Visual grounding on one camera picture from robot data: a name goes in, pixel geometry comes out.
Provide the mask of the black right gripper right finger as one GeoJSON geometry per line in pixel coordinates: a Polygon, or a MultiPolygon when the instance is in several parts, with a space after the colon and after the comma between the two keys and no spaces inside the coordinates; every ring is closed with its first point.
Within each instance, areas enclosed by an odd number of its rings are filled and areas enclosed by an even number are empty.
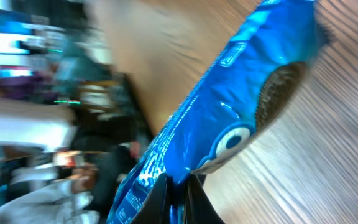
{"type": "Polygon", "coordinates": [[[185,185],[184,223],[224,224],[194,174],[189,176],[185,185]]]}

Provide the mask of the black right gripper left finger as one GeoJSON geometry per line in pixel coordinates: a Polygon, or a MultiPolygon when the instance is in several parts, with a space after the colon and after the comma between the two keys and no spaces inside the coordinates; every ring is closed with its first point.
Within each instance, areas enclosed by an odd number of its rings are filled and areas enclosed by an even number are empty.
{"type": "Polygon", "coordinates": [[[141,210],[132,219],[131,224],[169,224],[169,186],[170,180],[168,176],[160,174],[141,210]]]}

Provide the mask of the blue Oreo cookie pack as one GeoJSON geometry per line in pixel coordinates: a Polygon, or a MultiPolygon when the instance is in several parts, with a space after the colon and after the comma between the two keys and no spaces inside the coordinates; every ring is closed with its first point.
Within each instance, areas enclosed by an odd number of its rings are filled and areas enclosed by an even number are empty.
{"type": "Polygon", "coordinates": [[[185,185],[240,153],[283,110],[329,44],[309,0],[262,1],[117,189],[107,224],[130,224],[160,174],[170,223],[184,223],[185,185]]]}

